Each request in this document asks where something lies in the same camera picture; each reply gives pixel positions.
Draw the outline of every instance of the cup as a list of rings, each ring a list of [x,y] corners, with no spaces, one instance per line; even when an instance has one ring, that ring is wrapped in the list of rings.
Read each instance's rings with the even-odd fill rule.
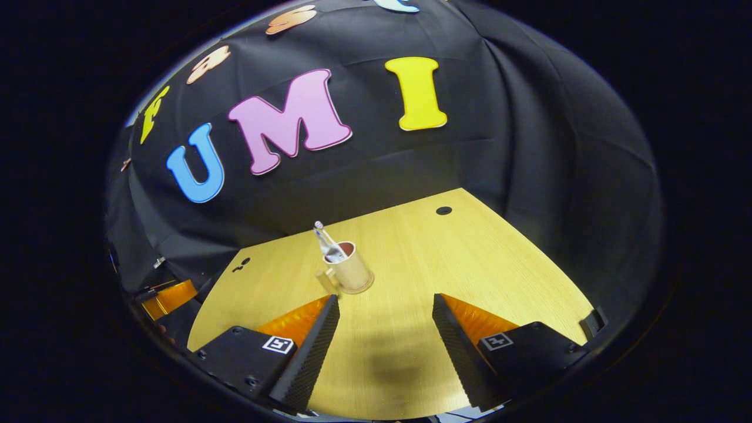
[[[369,289],[374,282],[374,274],[363,263],[355,244],[350,241],[338,244],[347,258],[339,263],[332,263],[326,257],[322,257],[329,269],[326,272],[318,272],[316,278],[330,294],[337,291],[359,294]]]

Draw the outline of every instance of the letter u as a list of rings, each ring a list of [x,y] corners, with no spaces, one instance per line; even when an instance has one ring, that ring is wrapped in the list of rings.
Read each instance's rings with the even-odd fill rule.
[[[172,175],[177,181],[177,185],[183,191],[186,197],[193,202],[207,202],[213,199],[225,183],[225,170],[222,162],[214,150],[214,145],[209,139],[211,123],[204,123],[196,128],[188,138],[188,144],[196,146],[201,155],[201,160],[208,170],[209,176],[206,181],[198,183],[191,173],[188,163],[185,160],[186,148],[180,146],[175,148],[170,157],[167,158],[167,169],[172,171]]]

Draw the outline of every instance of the screw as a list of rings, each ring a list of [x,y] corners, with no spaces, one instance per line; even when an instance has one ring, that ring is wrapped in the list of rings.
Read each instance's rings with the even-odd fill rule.
[[[255,388],[256,385],[259,384],[259,380],[251,375],[245,376],[245,382],[250,386],[251,389]]]

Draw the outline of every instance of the wooden table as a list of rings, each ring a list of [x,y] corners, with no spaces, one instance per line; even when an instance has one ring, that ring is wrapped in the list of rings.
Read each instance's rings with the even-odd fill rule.
[[[442,206],[453,211],[438,215]],[[585,296],[462,188],[326,229],[335,240],[357,245],[375,280],[339,301],[339,325],[308,404],[313,410],[388,420],[468,406],[431,317],[436,293],[515,324],[542,321],[586,342],[578,322],[593,307]],[[240,250],[201,307],[188,348],[199,349],[233,325],[253,329],[321,298],[326,292],[314,273],[325,269],[312,231]]]

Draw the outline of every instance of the letter m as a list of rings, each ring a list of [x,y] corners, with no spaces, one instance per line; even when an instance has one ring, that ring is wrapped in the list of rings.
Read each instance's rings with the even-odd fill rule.
[[[280,111],[258,96],[250,97],[228,113],[240,125],[251,160],[250,172],[262,175],[280,164],[280,155],[269,150],[267,142],[276,145],[288,157],[298,155],[300,125],[305,124],[308,137],[303,145],[308,150],[322,150],[347,141],[353,131],[344,125],[334,109],[326,82],[328,69],[306,72],[293,79]]]

